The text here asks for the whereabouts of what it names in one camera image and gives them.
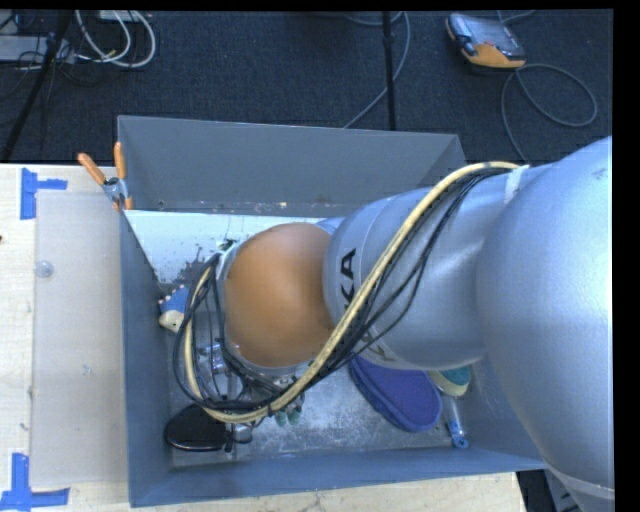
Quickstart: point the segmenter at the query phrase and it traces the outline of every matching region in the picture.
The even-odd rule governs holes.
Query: blue object
[[[66,505],[69,489],[47,492],[31,492],[29,487],[29,457],[21,453],[11,456],[11,490],[3,491],[0,510],[29,512],[32,507],[53,507]]]
[[[38,180],[38,174],[26,167],[22,168],[22,192],[20,200],[20,219],[33,219],[36,216],[36,192],[40,189],[66,190],[66,180]]]
[[[392,370],[359,356],[351,361],[349,371],[367,401],[396,427],[423,432],[440,418],[440,393],[426,372]]]
[[[179,311],[184,313],[187,309],[187,299],[189,298],[189,288],[186,286],[180,287],[174,290],[169,298],[163,300],[160,303],[160,311],[165,313],[167,311]]]

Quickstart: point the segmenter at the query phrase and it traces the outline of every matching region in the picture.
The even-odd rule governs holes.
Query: blue tape
[[[29,512],[32,507],[55,507],[66,505],[69,490],[31,492],[29,487],[29,457],[21,453],[11,456],[11,490],[2,491],[0,510]]]
[[[22,168],[22,192],[20,197],[20,219],[33,219],[36,216],[36,192],[40,189],[66,190],[66,180],[38,180],[38,175],[26,167]]]

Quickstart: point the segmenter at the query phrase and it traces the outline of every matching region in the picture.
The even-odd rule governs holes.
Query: blue fabric
[[[367,401],[396,427],[423,432],[440,418],[440,393],[426,372],[392,370],[358,356],[349,365],[351,378]]]

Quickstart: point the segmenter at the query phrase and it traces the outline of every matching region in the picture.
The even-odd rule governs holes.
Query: black object
[[[382,31],[384,33],[382,42],[384,44],[385,69],[387,79],[387,104],[389,108],[389,130],[396,129],[396,107],[395,107],[395,89],[393,86],[393,57],[391,54],[391,45],[393,44],[393,35],[391,34],[391,14],[389,11],[382,12]]]
[[[174,448],[190,452],[230,451],[232,433],[227,426],[211,416],[202,407],[191,404],[176,414],[164,430],[167,443]]]
[[[453,13],[446,27],[462,56],[474,66],[509,71],[526,63],[524,49],[501,21]]]
[[[2,149],[2,155],[0,156],[0,162],[2,163],[8,163],[9,158],[11,158],[11,154],[13,153],[16,142],[20,137],[20,133],[22,133],[22,129],[24,128],[27,118],[29,117],[29,113],[31,112],[38,93],[42,88],[42,84],[44,83],[44,79],[47,75],[47,72],[49,71],[49,67],[58,55],[58,50],[60,49],[62,38],[64,37],[65,33],[67,32],[67,28],[71,23],[72,15],[73,11],[60,11],[60,13],[58,14],[55,34],[47,39],[47,52],[44,56],[44,59],[42,60],[42,67],[40,68],[38,76],[36,77],[36,81],[33,84],[33,88],[29,93],[27,102],[25,103],[24,107],[22,107],[22,111],[20,112],[18,119],[13,125],[11,133],[9,133],[9,138],[7,139],[7,142]]]

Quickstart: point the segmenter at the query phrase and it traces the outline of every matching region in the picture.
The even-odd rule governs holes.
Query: small blue part
[[[187,309],[187,299],[189,298],[189,288],[178,288],[173,292],[169,298],[160,304],[160,311],[166,313],[167,311],[179,311],[184,313]]]
[[[67,190],[66,180],[38,180],[38,174],[26,167],[22,168],[22,193],[20,200],[20,219],[33,219],[36,216],[36,192],[40,189]]]
[[[31,492],[29,487],[29,457],[21,453],[11,456],[11,490],[2,491],[0,510],[29,512],[33,507],[66,505],[69,489],[47,492]]]

